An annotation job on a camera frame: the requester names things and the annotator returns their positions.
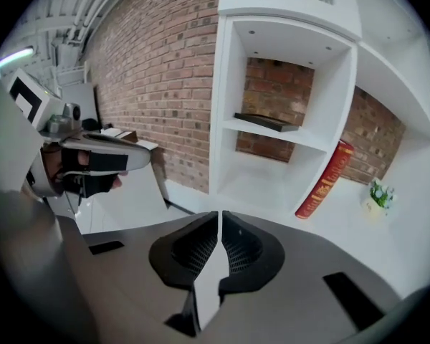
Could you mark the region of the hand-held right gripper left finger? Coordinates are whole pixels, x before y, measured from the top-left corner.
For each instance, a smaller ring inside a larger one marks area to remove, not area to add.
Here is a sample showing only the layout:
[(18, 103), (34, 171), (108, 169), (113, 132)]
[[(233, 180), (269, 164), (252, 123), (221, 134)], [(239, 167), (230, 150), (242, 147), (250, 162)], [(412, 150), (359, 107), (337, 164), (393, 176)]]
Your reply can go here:
[(217, 243), (218, 213), (212, 211), (155, 240), (148, 259), (165, 285), (191, 288)]

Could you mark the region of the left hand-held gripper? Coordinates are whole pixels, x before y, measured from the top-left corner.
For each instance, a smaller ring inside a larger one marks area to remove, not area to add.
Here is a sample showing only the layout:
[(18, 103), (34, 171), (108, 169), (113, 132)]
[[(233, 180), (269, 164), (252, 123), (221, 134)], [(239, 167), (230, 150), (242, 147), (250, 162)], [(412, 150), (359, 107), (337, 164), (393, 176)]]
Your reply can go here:
[(42, 151), (48, 148), (89, 151), (89, 170), (78, 172), (89, 176), (134, 171), (146, 167), (151, 161), (151, 152), (141, 145), (84, 130), (78, 104), (63, 101), (22, 69), (14, 73), (9, 94), (43, 139), (25, 181), (27, 189), (38, 199), (59, 198), (70, 193), (57, 191), (50, 184), (42, 160)]

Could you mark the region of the person's left hand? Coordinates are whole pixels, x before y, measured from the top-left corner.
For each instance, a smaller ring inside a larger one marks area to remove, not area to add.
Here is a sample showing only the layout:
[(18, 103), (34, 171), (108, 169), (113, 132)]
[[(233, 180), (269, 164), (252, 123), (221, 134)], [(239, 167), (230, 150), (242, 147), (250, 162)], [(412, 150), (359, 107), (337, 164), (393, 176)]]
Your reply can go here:
[(89, 176), (78, 174), (90, 168), (90, 152), (66, 148), (48, 148), (42, 151), (43, 164), (51, 186), (57, 191), (77, 194), (80, 198), (108, 193), (122, 186), (120, 176), (128, 173), (116, 173), (106, 176)]

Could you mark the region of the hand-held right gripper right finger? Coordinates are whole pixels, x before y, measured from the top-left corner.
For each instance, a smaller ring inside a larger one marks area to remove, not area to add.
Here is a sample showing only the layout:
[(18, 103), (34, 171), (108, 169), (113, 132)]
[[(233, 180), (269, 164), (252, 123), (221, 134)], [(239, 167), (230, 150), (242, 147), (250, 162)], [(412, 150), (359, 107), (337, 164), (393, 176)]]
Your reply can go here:
[(221, 243), (229, 263), (229, 276), (219, 283), (221, 295), (262, 289), (285, 262), (285, 250), (275, 236), (229, 211), (222, 212)]

